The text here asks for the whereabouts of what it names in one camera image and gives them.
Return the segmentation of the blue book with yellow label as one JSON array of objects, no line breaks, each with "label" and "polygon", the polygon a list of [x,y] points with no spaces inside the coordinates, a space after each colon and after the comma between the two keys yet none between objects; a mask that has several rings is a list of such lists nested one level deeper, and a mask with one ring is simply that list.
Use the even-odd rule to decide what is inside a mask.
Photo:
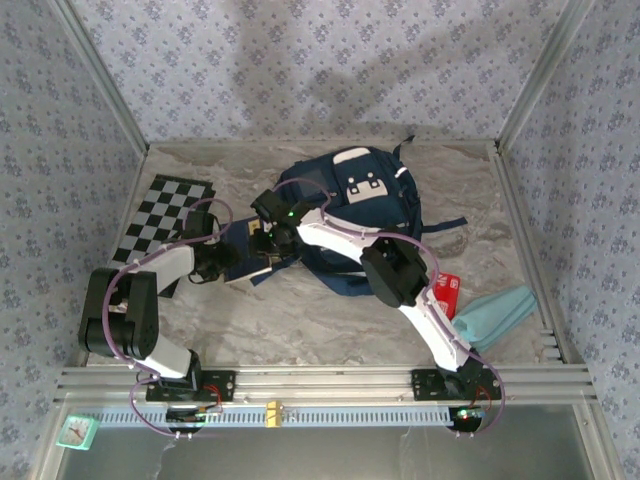
[{"label": "blue book with yellow label", "polygon": [[244,280],[258,284],[272,273],[272,260],[258,255],[251,247],[253,233],[258,229],[264,230],[265,227],[266,224],[258,216],[254,216],[234,221],[222,235],[222,240],[232,245],[239,254],[239,261],[224,273],[226,284]]}]

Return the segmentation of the navy blue backpack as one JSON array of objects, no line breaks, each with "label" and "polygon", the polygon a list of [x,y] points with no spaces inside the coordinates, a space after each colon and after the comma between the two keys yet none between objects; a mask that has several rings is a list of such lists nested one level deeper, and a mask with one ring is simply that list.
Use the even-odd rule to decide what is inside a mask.
[{"label": "navy blue backpack", "polygon": [[[418,189],[400,160],[400,150],[400,146],[391,152],[375,147],[351,147],[298,161],[281,173],[275,194],[288,206],[306,202],[320,207],[330,197],[328,214],[365,227],[395,227],[416,240],[424,233],[465,225],[464,217],[435,225],[422,222]],[[339,295],[373,293],[361,266],[326,248],[293,245],[278,248],[263,227],[254,231],[250,248],[253,254],[280,258],[276,271],[301,260],[316,278]]]}]

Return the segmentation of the red rectangular box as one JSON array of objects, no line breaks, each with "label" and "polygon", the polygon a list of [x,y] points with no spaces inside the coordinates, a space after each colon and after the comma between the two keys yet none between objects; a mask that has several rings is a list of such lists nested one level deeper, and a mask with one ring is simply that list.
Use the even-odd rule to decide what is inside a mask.
[{"label": "red rectangular box", "polygon": [[449,320],[456,315],[460,282],[458,276],[441,272],[433,288],[435,299]]}]

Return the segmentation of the teal cloth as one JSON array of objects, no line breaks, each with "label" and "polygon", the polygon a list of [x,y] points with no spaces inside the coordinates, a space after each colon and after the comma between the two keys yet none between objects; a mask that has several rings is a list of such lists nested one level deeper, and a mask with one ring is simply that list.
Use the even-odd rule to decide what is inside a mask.
[{"label": "teal cloth", "polygon": [[536,309],[533,291],[521,285],[473,300],[454,316],[452,325],[475,350],[484,352]]}]

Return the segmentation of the black grey folding chessboard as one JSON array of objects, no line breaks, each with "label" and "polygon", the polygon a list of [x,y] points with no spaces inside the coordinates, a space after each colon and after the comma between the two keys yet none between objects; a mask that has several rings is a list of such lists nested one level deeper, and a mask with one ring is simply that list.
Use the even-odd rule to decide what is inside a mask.
[{"label": "black grey folding chessboard", "polygon": [[125,228],[109,266],[122,267],[155,252],[169,240],[179,240],[185,216],[191,217],[196,210],[206,211],[209,204],[201,204],[188,214],[189,207],[215,194],[211,181],[157,174]]}]

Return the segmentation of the mint green alarm clock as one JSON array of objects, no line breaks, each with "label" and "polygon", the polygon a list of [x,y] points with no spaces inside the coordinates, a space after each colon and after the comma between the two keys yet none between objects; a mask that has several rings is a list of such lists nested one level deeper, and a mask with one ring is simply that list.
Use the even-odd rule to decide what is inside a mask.
[{"label": "mint green alarm clock", "polygon": [[68,415],[56,438],[56,445],[72,450],[88,451],[99,426],[100,422],[90,416]]}]

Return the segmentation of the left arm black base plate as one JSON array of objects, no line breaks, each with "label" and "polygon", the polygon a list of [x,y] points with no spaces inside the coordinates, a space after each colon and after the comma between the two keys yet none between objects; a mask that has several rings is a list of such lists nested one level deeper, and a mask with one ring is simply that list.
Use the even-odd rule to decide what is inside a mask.
[{"label": "left arm black base plate", "polygon": [[235,386],[235,371],[203,370],[198,380],[160,378],[147,387],[145,399],[148,402],[230,402]]}]

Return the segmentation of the aluminium mounting rail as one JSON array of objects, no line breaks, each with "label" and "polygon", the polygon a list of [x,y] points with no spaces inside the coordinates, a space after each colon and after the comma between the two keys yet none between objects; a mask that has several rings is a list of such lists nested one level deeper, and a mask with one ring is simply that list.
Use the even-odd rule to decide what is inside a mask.
[{"label": "aluminium mounting rail", "polygon": [[[414,403],[411,366],[263,366],[236,369],[234,406],[405,405]],[[510,405],[565,405],[597,400],[588,369],[576,364],[501,366],[503,398]],[[137,379],[125,367],[65,369],[56,403],[124,405]]]}]

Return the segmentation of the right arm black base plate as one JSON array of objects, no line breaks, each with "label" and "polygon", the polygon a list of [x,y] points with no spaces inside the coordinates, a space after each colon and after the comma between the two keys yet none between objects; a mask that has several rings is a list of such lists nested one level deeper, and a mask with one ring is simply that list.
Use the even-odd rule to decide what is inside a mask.
[{"label": "right arm black base plate", "polygon": [[491,400],[501,400],[500,383],[488,369],[458,373],[438,368],[411,371],[411,388],[416,401],[471,401],[486,391]]}]

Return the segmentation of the aluminium frame post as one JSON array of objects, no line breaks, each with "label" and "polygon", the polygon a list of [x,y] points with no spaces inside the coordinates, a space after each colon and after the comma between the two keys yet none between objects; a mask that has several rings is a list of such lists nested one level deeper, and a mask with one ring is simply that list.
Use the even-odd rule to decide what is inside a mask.
[{"label": "aluminium frame post", "polygon": [[58,18],[128,141],[139,155],[146,154],[149,149],[148,143],[71,0],[46,2]]},{"label": "aluminium frame post", "polygon": [[596,0],[566,1],[496,138],[500,154],[511,149],[595,3]]}]

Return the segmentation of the aluminium side rail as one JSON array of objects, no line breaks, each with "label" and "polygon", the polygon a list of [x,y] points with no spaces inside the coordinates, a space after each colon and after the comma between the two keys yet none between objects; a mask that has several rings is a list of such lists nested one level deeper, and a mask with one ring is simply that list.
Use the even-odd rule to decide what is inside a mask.
[{"label": "aluminium side rail", "polygon": [[544,358],[550,362],[582,364],[584,360],[566,334],[565,316],[546,279],[535,238],[528,225],[525,204],[517,191],[509,162],[501,155],[497,142],[488,144],[487,154],[501,189],[525,281],[537,299],[538,317],[544,326]]}]

